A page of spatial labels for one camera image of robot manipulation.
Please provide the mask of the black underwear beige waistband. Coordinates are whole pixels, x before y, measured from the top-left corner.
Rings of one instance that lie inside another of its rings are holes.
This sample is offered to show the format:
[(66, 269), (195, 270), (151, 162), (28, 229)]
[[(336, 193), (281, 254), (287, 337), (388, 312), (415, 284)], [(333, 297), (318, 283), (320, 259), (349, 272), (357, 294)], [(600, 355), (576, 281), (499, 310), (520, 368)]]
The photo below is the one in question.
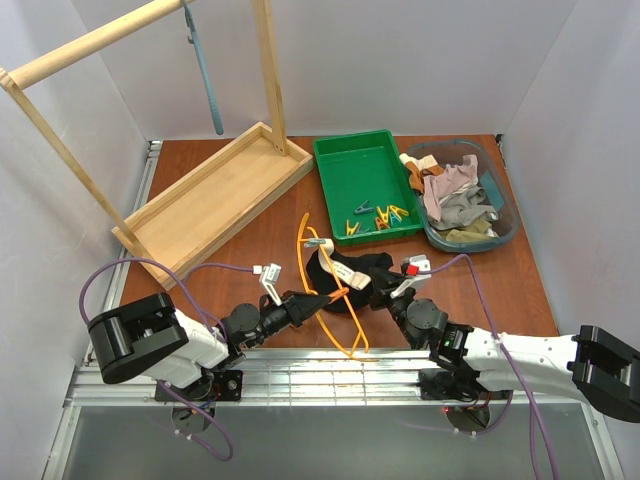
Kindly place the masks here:
[(321, 295), (329, 295), (339, 289), (336, 282), (338, 278), (340, 284), (348, 289), (345, 297), (327, 305), (325, 310), (340, 314), (349, 313), (346, 299), (355, 311), (367, 306), (373, 296), (370, 270), (372, 268), (389, 270), (393, 266), (391, 255), (383, 252), (348, 257), (337, 252), (331, 241), (324, 247), (331, 262), (326, 260), (322, 249), (317, 248), (305, 267), (313, 288)]

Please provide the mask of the teal clothespin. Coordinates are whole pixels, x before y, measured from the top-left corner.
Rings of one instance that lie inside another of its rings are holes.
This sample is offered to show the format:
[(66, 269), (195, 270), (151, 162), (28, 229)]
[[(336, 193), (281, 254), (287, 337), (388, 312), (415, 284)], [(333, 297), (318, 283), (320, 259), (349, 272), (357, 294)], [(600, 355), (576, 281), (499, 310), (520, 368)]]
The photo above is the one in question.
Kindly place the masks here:
[(308, 239), (303, 243), (305, 248), (317, 248), (320, 245), (324, 245), (326, 243), (325, 239)]

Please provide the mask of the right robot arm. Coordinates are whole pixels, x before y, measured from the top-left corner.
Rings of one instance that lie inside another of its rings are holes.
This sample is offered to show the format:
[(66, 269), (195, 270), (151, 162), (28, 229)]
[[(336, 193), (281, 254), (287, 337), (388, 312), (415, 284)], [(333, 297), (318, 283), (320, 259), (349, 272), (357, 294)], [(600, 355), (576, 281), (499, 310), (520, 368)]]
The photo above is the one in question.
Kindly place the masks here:
[(495, 335), (451, 321), (430, 299), (416, 296), (421, 277), (370, 271), (370, 306), (386, 309), (413, 350), (426, 350), (434, 369), (418, 374), (425, 399), (475, 400), (490, 393), (565, 397), (627, 423), (639, 420), (639, 352), (608, 331), (581, 326), (575, 335)]

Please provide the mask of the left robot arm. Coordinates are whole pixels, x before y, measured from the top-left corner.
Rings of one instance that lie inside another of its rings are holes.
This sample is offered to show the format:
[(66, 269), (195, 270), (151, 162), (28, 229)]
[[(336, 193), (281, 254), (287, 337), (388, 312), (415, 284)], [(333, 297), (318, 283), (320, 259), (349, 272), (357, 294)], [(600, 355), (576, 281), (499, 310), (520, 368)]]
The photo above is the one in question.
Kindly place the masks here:
[(208, 371), (223, 371), (288, 327), (300, 327), (332, 298), (287, 291), (280, 302), (264, 295), (243, 303), (212, 330), (175, 308), (166, 293), (104, 312), (89, 321), (95, 355), (106, 384), (137, 376), (184, 389)]

